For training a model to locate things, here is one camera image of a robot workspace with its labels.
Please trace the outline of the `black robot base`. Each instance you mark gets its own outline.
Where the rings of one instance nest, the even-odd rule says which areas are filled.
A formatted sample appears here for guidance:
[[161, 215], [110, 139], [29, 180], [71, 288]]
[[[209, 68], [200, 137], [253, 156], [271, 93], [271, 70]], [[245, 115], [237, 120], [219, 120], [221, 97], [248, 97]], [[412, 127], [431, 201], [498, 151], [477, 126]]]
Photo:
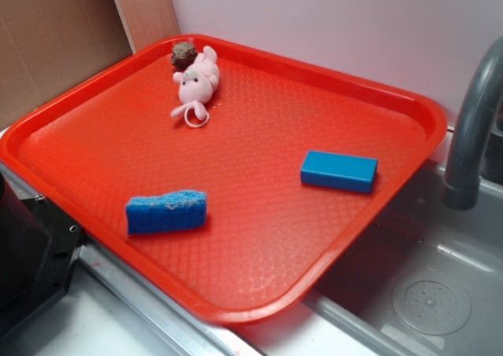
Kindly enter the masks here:
[[52, 200], [21, 199], [1, 177], [1, 340], [68, 292], [83, 230]]

